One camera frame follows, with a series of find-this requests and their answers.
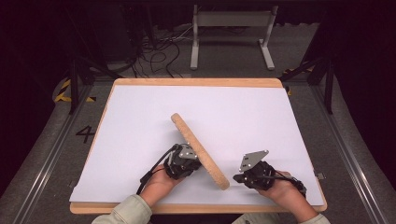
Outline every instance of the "white paper sheet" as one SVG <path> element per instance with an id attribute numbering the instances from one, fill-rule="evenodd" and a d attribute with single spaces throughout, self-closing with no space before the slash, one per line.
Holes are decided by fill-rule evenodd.
<path id="1" fill-rule="evenodd" d="M 90 157 L 70 202 L 120 203 L 173 144 L 185 143 L 170 117 L 189 125 L 231 186 L 221 190 L 205 168 L 160 203 L 273 204 L 233 180 L 246 153 L 269 150 L 275 169 L 303 181 L 307 200 L 323 205 L 288 96 L 282 88 L 115 86 Z"/>

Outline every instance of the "printed number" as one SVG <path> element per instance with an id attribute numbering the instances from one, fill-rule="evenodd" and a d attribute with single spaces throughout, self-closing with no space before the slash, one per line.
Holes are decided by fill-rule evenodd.
<path id="1" fill-rule="evenodd" d="M 81 131 L 76 133 L 76 135 L 83 135 L 83 136 L 85 135 L 84 143 L 87 143 L 88 137 L 90 135 L 95 135 L 95 133 L 91 133 L 91 129 L 92 127 L 88 125 L 87 127 L 83 128 Z"/>

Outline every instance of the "hand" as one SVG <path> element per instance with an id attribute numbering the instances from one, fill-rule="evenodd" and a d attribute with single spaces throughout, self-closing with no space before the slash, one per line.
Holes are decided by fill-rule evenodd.
<path id="1" fill-rule="evenodd" d="M 161 164 L 154 169 L 153 175 L 140 193 L 140 197 L 145 200 L 149 207 L 152 207 L 160 199 L 166 197 L 182 180 L 169 177 Z"/>
<path id="2" fill-rule="evenodd" d="M 278 172 L 282 175 L 290 176 L 288 172 Z M 279 206 L 292 212 L 298 222 L 305 222 L 318 215 L 301 192 L 287 180 L 275 180 L 274 185 L 270 189 L 257 189 L 257 191 L 260 195 L 271 199 Z"/>

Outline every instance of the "dark floor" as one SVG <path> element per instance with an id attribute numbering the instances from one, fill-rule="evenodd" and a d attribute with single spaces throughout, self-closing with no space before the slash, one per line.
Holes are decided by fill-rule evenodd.
<path id="1" fill-rule="evenodd" d="M 170 71 L 175 77 L 280 77 L 284 70 L 298 66 L 317 27 L 301 24 L 274 28 L 269 50 L 275 71 L 266 69 L 261 50 L 254 41 L 260 32 L 254 29 L 246 29 L 239 35 L 222 30 L 204 32 L 196 71 L 190 70 L 191 41 L 178 42 L 180 54 Z M 225 37 L 229 35 L 237 36 L 239 42 Z M 163 52 L 165 61 L 150 64 L 140 60 L 142 65 L 135 66 L 136 74 L 130 69 L 122 75 L 170 77 L 164 68 L 176 57 L 177 47 L 170 46 Z M 160 61 L 159 57 L 163 56 L 155 53 L 148 52 L 146 58 L 154 55 L 151 59 Z M 319 180 L 328 202 L 323 214 L 331 223 L 396 223 L 396 214 L 392 211 L 396 207 L 395 190 L 361 139 L 337 82 L 330 116 L 323 108 L 323 84 L 308 86 L 305 78 L 306 75 L 301 74 L 284 85 L 290 87 L 290 103 L 314 168 L 326 176 Z M 82 101 L 74 116 L 68 115 L 70 103 L 56 103 L 46 129 L 1 198 L 0 223 L 90 223 L 95 218 L 73 215 L 69 211 L 70 194 L 92 143 L 92 137 L 84 143 L 85 136 L 76 133 L 87 126 L 92 127 L 93 132 L 97 129 L 111 86 L 110 78 L 98 76 L 93 86 L 81 87 L 82 99 L 90 96 L 96 101 Z M 294 223 L 289 214 L 281 217 L 284 223 Z M 170 218 L 156 216 L 155 223 L 172 223 L 166 221 Z M 172 218 L 178 218 L 173 219 L 173 223 L 187 223 L 182 221 L 186 217 Z"/>

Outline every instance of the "white board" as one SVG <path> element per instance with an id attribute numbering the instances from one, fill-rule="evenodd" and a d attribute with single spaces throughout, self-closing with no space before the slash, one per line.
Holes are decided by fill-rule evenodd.
<path id="1" fill-rule="evenodd" d="M 289 171 L 307 188 L 312 205 L 324 202 L 288 96 L 282 88 L 115 86 L 89 159 L 70 202 L 120 203 L 173 144 L 186 143 L 170 117 L 178 113 L 229 179 L 221 190 L 205 168 L 182 181 L 160 203 L 273 204 L 233 180 L 244 154 Z"/>

